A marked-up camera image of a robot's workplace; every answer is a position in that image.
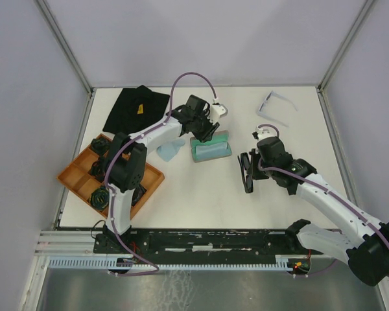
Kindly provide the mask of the blue cleaning cloth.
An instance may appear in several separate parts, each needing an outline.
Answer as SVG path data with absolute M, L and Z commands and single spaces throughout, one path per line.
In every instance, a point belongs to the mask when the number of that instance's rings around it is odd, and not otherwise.
M 225 142 L 211 145 L 198 145 L 195 147 L 195 154 L 200 161 L 223 156 L 227 153 L 227 150 L 228 144 Z

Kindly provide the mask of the black sunglasses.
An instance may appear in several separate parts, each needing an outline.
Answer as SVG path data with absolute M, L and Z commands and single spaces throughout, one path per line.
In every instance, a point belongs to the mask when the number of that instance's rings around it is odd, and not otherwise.
M 253 192 L 253 178 L 248 173 L 248 169 L 250 167 L 250 159 L 249 155 L 246 152 L 241 153 L 237 156 L 240 168 L 241 168 L 241 178 L 244 186 L 244 191 L 247 194 Z

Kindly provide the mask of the grey glasses case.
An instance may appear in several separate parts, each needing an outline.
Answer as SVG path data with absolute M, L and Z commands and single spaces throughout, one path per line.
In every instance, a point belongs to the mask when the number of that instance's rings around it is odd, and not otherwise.
M 229 131 L 215 132 L 212 140 L 201 143 L 198 139 L 190 139 L 191 155 L 195 163 L 229 157 L 232 154 L 229 144 Z

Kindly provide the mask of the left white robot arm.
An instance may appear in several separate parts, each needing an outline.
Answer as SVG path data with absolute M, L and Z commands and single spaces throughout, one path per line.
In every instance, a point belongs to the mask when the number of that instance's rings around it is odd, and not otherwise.
M 115 252 L 122 253 L 130 247 L 126 232 L 131 227 L 132 196 L 142 182 L 147 155 L 188 133 L 201 143 L 212 140 L 220 118 L 227 114 L 218 99 L 209 104 L 191 95 L 186 104 L 168 111 L 151 127 L 130 135 L 115 135 L 104 162 L 104 184 L 110 193 L 106 226 L 112 232 L 108 245 Z

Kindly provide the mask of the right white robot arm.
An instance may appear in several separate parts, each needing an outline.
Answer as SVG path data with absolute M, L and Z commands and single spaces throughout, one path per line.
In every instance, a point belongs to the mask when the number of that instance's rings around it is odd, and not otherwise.
M 360 281 L 375 286 L 389 277 L 389 222 L 384 223 L 339 195 L 304 159 L 295 159 L 281 139 L 270 133 L 253 133 L 256 147 L 239 157 L 244 189 L 272 179 L 291 196 L 319 210 L 337 226 L 322 229 L 309 220 L 298 220 L 287 229 L 285 247 L 291 253 L 318 251 L 347 264 Z

